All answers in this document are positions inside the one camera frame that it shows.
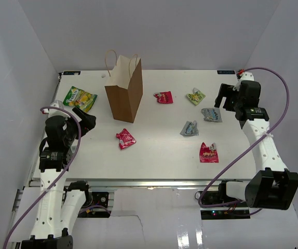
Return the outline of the green yellow candy bag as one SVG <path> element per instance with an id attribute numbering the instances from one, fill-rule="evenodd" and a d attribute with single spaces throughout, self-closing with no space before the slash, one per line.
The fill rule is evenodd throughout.
<path id="1" fill-rule="evenodd" d="M 63 100 L 63 105 L 78 107 L 85 113 L 88 113 L 94 105 L 97 97 L 98 96 L 96 94 L 92 94 L 72 86 Z"/>

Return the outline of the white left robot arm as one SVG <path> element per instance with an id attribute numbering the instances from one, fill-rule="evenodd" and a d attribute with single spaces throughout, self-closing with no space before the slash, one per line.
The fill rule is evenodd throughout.
<path id="1" fill-rule="evenodd" d="M 69 167 L 79 147 L 71 146 L 96 125 L 96 117 L 75 107 L 67 112 L 58 107 L 45 121 L 46 137 L 39 146 L 40 196 L 34 227 L 21 248 L 73 248 L 71 235 L 82 207 L 92 203 L 92 193 L 86 181 L 64 185 Z"/>

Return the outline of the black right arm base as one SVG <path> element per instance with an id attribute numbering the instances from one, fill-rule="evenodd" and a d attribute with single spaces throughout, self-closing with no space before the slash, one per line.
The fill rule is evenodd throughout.
<path id="1" fill-rule="evenodd" d="M 216 205 L 234 201 L 233 198 L 220 197 L 219 192 L 208 191 L 201 200 L 202 205 Z M 201 209 L 202 220 L 250 219 L 250 211 L 245 202 Z"/>

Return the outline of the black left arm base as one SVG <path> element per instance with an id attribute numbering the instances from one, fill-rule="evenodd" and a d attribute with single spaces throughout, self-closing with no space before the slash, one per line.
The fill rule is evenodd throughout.
<path id="1" fill-rule="evenodd" d="M 102 206 L 108 208 L 109 205 L 109 193 L 108 192 L 91 192 L 89 198 L 86 200 L 82 209 L 92 210 L 91 206 Z"/>

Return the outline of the silver blue snack packet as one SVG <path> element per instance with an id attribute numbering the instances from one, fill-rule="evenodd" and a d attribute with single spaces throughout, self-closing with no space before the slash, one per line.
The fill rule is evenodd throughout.
<path id="1" fill-rule="evenodd" d="M 204 116 L 204 121 L 222 122 L 221 112 L 219 108 L 203 108 L 201 113 Z"/>
<path id="2" fill-rule="evenodd" d="M 193 122 L 187 121 L 184 125 L 183 129 L 180 132 L 182 136 L 198 136 L 199 132 L 197 129 L 197 121 L 194 120 Z"/>

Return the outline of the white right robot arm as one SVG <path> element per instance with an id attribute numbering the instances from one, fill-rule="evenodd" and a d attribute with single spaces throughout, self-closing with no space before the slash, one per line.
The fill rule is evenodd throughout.
<path id="1" fill-rule="evenodd" d="M 236 200 L 250 208 L 287 210 L 298 188 L 298 174 L 288 170 L 269 132 L 269 116 L 258 106 L 261 86 L 243 80 L 235 87 L 221 84 L 215 107 L 235 112 L 240 127 L 252 146 L 256 175 L 250 181 L 227 181 L 219 185 L 218 203 L 231 206 Z"/>

